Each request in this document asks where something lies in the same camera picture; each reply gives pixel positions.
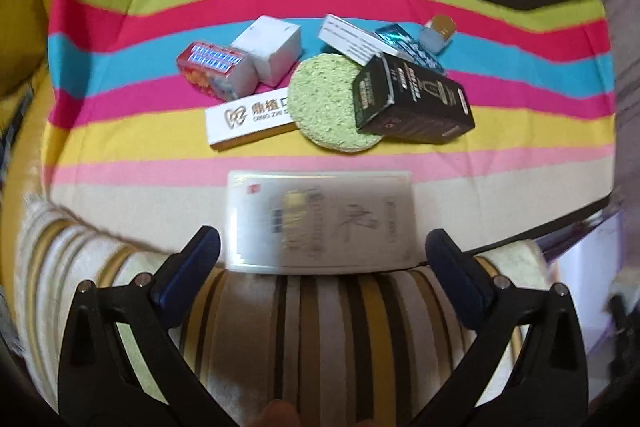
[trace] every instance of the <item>green sponge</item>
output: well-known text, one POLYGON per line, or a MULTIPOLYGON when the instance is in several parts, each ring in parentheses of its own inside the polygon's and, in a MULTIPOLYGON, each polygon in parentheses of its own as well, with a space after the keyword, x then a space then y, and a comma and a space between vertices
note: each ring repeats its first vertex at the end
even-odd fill
POLYGON ((351 84, 360 67, 342 55, 321 54, 300 62, 289 83, 287 108, 300 132, 316 145, 360 152, 382 136, 358 133, 351 84))

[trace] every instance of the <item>blue packaging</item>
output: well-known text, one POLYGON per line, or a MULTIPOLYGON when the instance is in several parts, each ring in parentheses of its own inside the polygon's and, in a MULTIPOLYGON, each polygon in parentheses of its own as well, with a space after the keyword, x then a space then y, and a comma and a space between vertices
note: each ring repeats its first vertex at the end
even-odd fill
POLYGON ((382 26, 382 28, 378 28, 375 31, 375 34, 386 44, 409 55, 415 64, 438 74, 446 75, 444 68, 436 58, 425 50, 420 42, 409 35, 401 25, 389 24, 388 26, 382 26))

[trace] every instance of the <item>striped cushion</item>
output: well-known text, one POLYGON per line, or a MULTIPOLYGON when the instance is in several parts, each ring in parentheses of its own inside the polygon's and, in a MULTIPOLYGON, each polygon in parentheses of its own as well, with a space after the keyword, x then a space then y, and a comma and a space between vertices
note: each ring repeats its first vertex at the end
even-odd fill
MULTIPOLYGON (((166 254, 140 250, 28 203, 15 273, 18 331, 40 392, 55 406, 57 364, 76 285, 128 283, 166 254)), ((481 264, 517 284, 546 287, 532 243, 489 252, 481 264)), ((162 395, 128 327, 120 333, 145 390, 162 395)), ((341 277, 258 276, 215 268, 181 328, 170 332, 202 384, 240 425, 271 399, 295 404, 305 426, 373 418, 405 425, 439 390, 473 340, 431 269, 341 277)), ((520 330, 483 399, 499 393, 520 330)))

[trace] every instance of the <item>small bottle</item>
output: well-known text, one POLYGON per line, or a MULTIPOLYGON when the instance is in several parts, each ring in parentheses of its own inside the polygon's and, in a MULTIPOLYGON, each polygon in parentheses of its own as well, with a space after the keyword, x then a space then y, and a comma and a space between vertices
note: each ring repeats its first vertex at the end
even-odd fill
POLYGON ((456 23, 446 15, 436 15, 420 30, 418 41, 425 49, 437 55, 440 53, 456 32, 456 23))

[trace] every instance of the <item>black product box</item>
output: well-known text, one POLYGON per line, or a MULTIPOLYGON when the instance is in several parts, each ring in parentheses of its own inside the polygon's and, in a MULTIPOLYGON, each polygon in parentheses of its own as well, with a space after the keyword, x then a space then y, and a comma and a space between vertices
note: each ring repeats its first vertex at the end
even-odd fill
POLYGON ((399 57, 374 56, 352 90, 361 132, 443 144, 476 126, 459 83, 399 57))

